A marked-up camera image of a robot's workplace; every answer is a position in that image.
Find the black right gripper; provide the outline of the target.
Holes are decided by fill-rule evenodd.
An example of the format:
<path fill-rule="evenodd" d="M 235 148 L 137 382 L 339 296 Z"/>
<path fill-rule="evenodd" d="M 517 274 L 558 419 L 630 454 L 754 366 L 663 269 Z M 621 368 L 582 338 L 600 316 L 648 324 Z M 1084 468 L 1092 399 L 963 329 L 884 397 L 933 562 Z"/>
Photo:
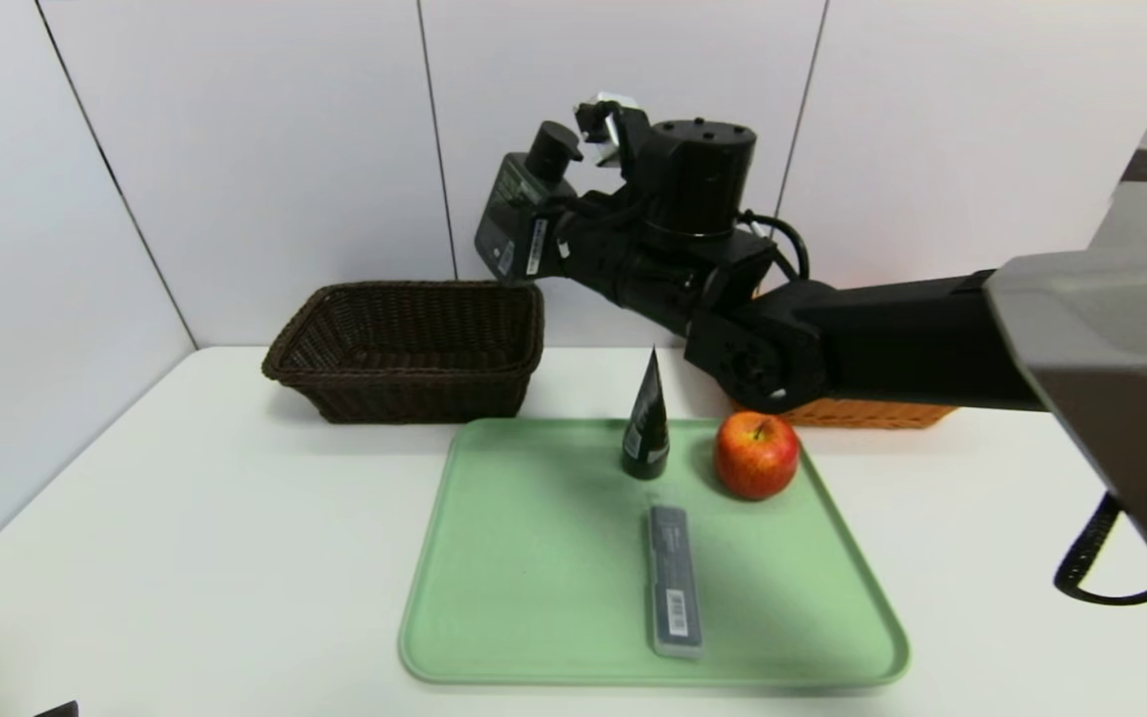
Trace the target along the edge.
<path fill-rule="evenodd" d="M 633 221 L 641 201 L 617 196 L 554 196 L 543 201 L 514 198 L 514 239 L 518 240 L 518 280 L 567 276 L 565 259 L 574 254 L 574 239 Z"/>

